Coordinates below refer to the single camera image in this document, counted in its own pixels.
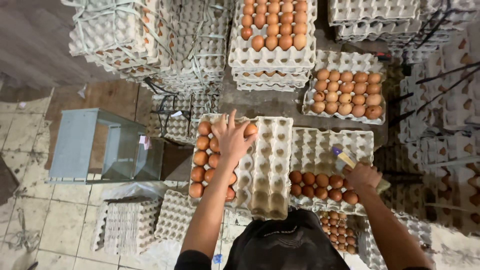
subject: hand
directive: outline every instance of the hand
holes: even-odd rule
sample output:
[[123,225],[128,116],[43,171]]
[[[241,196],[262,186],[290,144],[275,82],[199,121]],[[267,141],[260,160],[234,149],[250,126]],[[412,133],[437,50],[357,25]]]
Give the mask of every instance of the hand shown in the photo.
[[355,168],[345,165],[343,174],[348,183],[357,192],[365,188],[375,189],[382,179],[382,173],[378,172],[377,167],[359,162]]
[[248,148],[256,140],[258,134],[250,135],[246,140],[243,138],[243,131],[250,123],[244,122],[242,125],[235,126],[236,109],[228,117],[228,125],[225,123],[227,116],[222,115],[220,121],[212,125],[212,132],[217,137],[220,144],[220,160],[226,159],[229,164],[238,164],[240,159],[245,156]]

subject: person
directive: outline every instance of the person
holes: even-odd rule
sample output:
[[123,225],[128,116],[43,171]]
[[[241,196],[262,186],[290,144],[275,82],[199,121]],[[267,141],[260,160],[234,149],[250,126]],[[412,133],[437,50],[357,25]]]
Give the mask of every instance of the person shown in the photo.
[[[220,122],[212,126],[220,143],[221,157],[190,222],[176,270],[211,269],[229,176],[257,138],[253,134],[244,139],[248,122],[237,126],[235,112],[230,114],[228,125],[222,115]],[[377,195],[375,187],[381,178],[375,167],[363,163],[346,175],[361,198],[388,269],[432,269],[419,243]],[[312,211],[300,209],[289,212],[283,221],[252,221],[233,242],[224,269],[348,270],[349,267],[323,232],[318,217]]]

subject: tiled floor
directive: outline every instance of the tiled floor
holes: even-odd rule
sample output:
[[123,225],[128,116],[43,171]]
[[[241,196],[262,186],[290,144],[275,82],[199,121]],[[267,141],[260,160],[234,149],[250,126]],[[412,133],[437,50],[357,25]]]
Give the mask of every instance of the tiled floor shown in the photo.
[[[38,261],[37,270],[151,270],[171,269],[140,263],[135,257],[106,255],[90,250],[101,194],[118,184],[94,186],[50,185],[44,180],[48,157],[49,125],[44,120],[49,98],[19,104],[0,102],[0,148],[6,164],[21,183],[16,198],[0,206],[0,270],[25,270]],[[186,182],[168,184],[172,189],[188,190]],[[16,234],[22,230],[18,210],[25,216],[25,229],[40,237],[38,249],[9,248]],[[215,254],[222,254],[220,264],[212,269],[223,269],[232,240],[237,237],[249,219],[226,211],[221,236]],[[474,269],[480,263],[478,240],[438,228],[433,233],[433,248],[437,269]],[[367,270],[358,256],[344,255],[347,264],[355,270]]]

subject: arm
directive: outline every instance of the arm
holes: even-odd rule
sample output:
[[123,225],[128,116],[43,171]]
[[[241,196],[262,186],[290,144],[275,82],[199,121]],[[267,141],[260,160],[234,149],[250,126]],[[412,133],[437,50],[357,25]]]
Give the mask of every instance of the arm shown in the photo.
[[375,187],[380,182],[382,173],[377,172],[376,167],[358,163],[351,173],[347,172],[345,178],[353,186],[367,211],[373,237],[388,269],[403,270],[407,267],[433,269],[418,241],[408,233],[406,227],[398,221],[376,193]]
[[243,131],[249,122],[235,127],[233,110],[225,124],[225,115],[219,123],[212,125],[212,132],[220,143],[220,159],[215,174],[205,189],[192,221],[185,235],[180,253],[186,250],[197,250],[212,259],[215,245],[222,223],[223,207],[227,194],[228,181],[240,159],[247,153],[248,147],[257,138],[257,134],[243,138]]

